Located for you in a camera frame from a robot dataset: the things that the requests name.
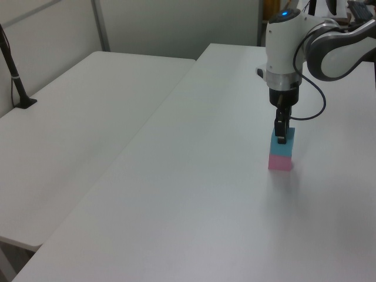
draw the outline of stacked blocks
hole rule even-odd
[[[293,154],[294,135],[295,128],[289,128],[286,144],[278,144],[278,138],[273,130],[270,141],[269,169],[285,170],[287,172],[292,169],[291,155]]]

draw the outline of blue block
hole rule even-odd
[[[291,157],[293,154],[295,128],[290,127],[287,132],[286,144],[278,144],[278,138],[273,130],[270,141],[270,154],[276,156]]]

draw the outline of table top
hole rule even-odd
[[[0,240],[36,250],[194,60],[95,52],[0,119]]]
[[[277,172],[265,61],[210,45],[14,281],[374,282],[373,64],[318,82]],[[303,82],[293,114],[321,104]]]

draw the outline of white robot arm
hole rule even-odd
[[[315,78],[334,81],[348,75],[376,51],[374,19],[353,32],[341,31],[334,20],[306,15],[298,9],[281,11],[269,20],[267,63],[256,72],[266,81],[270,103],[277,107],[274,127],[279,143],[286,142],[291,107],[298,102],[305,61]]]

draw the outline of table leg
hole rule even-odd
[[[0,248],[0,270],[2,274],[4,274],[5,279],[7,279],[9,282],[11,282],[14,279],[14,277],[16,277],[17,275],[12,265],[6,258],[5,254],[1,250],[1,248]]]

